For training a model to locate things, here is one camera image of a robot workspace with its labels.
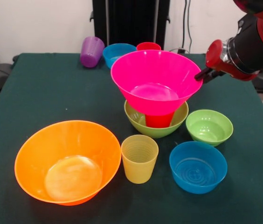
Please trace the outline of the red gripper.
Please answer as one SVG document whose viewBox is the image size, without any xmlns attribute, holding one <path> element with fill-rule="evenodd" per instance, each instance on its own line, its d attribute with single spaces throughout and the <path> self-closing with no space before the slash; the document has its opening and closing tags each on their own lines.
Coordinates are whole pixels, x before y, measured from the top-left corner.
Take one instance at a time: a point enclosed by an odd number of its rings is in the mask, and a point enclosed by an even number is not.
<svg viewBox="0 0 263 224">
<path fill-rule="evenodd" d="M 194 76 L 196 81 L 203 80 L 204 84 L 225 74 L 229 74 L 238 80 L 250 81 L 260 72 L 258 70 L 253 73 L 245 73 L 239 70 L 228 54 L 228 42 L 222 40 L 215 40 L 209 46 L 206 53 L 206 66 L 206 68 Z"/>
</svg>

